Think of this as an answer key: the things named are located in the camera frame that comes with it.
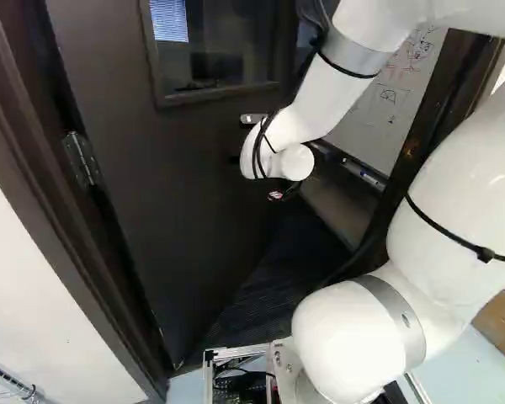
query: whiteboard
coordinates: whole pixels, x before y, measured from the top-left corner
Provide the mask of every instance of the whiteboard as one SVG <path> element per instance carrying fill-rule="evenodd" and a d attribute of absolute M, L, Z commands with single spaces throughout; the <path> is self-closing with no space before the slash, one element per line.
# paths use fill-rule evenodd
<path fill-rule="evenodd" d="M 412 126 L 447 29 L 420 25 L 326 140 L 389 176 Z"/>

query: white wall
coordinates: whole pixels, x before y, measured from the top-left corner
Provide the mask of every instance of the white wall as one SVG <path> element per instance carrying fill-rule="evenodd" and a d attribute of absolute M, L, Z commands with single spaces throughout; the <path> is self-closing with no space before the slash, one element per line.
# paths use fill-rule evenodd
<path fill-rule="evenodd" d="M 61 404 L 146 399 L 46 262 L 1 189 L 0 365 Z"/>

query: door frame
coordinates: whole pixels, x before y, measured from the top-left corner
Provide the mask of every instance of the door frame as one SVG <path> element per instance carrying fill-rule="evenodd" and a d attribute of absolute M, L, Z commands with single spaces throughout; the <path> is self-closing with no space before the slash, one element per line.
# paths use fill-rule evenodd
<path fill-rule="evenodd" d="M 0 0 L 0 188 L 61 282 L 148 396 L 173 367 L 94 202 L 75 182 L 59 113 L 29 41 L 32 2 Z"/>
<path fill-rule="evenodd" d="M 449 29 L 423 101 L 361 242 L 360 248 L 368 253 L 356 260 L 347 276 L 371 272 L 387 262 L 387 230 L 398 205 L 427 157 L 490 95 L 489 82 L 497 77 L 498 63 L 505 60 L 504 49 L 503 38 Z"/>

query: door window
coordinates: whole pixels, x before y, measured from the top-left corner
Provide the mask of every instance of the door window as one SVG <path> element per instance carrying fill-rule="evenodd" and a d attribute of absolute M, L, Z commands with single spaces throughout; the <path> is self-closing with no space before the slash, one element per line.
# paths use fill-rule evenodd
<path fill-rule="evenodd" d="M 277 77 L 283 24 L 273 0 L 141 0 L 157 102 L 175 104 Z"/>

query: white robotic arm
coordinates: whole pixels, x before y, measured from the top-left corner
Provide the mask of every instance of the white robotic arm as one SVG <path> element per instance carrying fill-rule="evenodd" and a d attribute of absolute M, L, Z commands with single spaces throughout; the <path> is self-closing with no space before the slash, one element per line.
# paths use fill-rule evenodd
<path fill-rule="evenodd" d="M 314 166 L 301 145 L 325 136 L 370 85 L 392 53 L 421 22 L 505 36 L 505 0 L 341 0 L 327 39 L 314 57 L 294 101 L 265 129 L 248 134 L 240 167 L 250 179 L 305 179 Z"/>
<path fill-rule="evenodd" d="M 337 124 L 366 77 L 422 21 L 505 37 L 505 0 L 341 0 L 323 55 L 294 102 L 264 127 L 259 160 L 268 177 L 309 175 L 314 162 L 301 143 Z M 247 178 L 255 178 L 259 129 L 242 149 Z M 505 84 L 425 162 L 387 247 L 382 268 L 315 292 L 294 314 L 296 352 L 330 402 L 372 400 L 451 344 L 505 286 Z"/>

